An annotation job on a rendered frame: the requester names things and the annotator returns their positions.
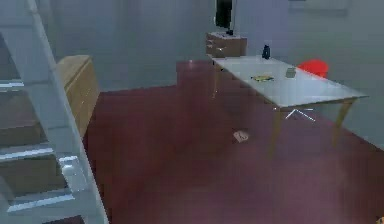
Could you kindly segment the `small beige object on floor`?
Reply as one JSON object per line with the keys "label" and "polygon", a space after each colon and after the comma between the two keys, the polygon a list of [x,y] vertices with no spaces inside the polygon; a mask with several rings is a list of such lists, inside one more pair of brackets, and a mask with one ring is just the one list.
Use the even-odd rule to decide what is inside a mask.
{"label": "small beige object on floor", "polygon": [[236,131],[234,134],[233,134],[234,138],[239,142],[244,142],[244,141],[247,141],[249,139],[249,134],[244,132],[244,131]]}

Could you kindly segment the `brown chest of drawers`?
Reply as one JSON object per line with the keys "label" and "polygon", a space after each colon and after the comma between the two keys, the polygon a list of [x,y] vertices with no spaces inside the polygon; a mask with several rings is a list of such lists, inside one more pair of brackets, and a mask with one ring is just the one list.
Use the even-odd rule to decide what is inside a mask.
{"label": "brown chest of drawers", "polygon": [[206,34],[206,53],[213,58],[240,57],[246,55],[247,39],[226,32]]}

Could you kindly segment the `white table with wooden legs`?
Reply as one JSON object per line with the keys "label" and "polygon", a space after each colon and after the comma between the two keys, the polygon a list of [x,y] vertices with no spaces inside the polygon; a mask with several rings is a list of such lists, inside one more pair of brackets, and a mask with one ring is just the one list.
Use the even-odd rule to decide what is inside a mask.
{"label": "white table with wooden legs", "polygon": [[[321,78],[296,68],[296,76],[287,78],[286,71],[294,67],[277,59],[263,59],[261,56],[240,56],[212,58],[214,65],[214,90],[218,93],[218,83],[222,72],[229,72],[242,83],[249,86],[268,103],[273,105],[274,119],[269,152],[274,153],[280,132],[280,123],[285,111],[299,110],[312,105],[341,104],[334,123],[332,143],[337,144],[342,123],[353,103],[366,94],[335,81]],[[268,75],[273,81],[257,82],[252,76]]]}

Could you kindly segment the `light wooden cabinet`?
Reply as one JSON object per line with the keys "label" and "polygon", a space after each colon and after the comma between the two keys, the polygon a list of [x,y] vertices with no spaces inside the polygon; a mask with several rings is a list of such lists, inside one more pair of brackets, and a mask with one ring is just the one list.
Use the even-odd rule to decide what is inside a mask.
{"label": "light wooden cabinet", "polygon": [[57,63],[77,129],[84,137],[100,94],[94,65],[89,55],[66,56]]}

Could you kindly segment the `red chair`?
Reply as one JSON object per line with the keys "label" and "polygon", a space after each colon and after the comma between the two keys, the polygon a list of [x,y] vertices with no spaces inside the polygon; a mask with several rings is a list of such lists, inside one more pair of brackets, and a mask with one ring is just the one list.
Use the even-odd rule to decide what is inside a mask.
{"label": "red chair", "polygon": [[327,77],[329,70],[328,64],[320,59],[311,59],[304,61],[298,65],[298,68],[322,78]]}

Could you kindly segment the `white ladder shelf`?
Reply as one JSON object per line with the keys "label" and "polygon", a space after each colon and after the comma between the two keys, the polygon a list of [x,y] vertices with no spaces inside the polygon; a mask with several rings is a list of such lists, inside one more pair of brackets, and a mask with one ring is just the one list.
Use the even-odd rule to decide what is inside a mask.
{"label": "white ladder shelf", "polygon": [[109,224],[36,0],[0,0],[0,224]]}

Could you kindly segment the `framed wall picture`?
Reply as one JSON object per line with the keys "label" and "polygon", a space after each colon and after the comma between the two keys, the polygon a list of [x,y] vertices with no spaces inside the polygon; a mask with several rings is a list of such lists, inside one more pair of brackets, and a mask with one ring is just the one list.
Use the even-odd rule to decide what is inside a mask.
{"label": "framed wall picture", "polygon": [[350,0],[288,0],[291,9],[299,10],[345,10]]}

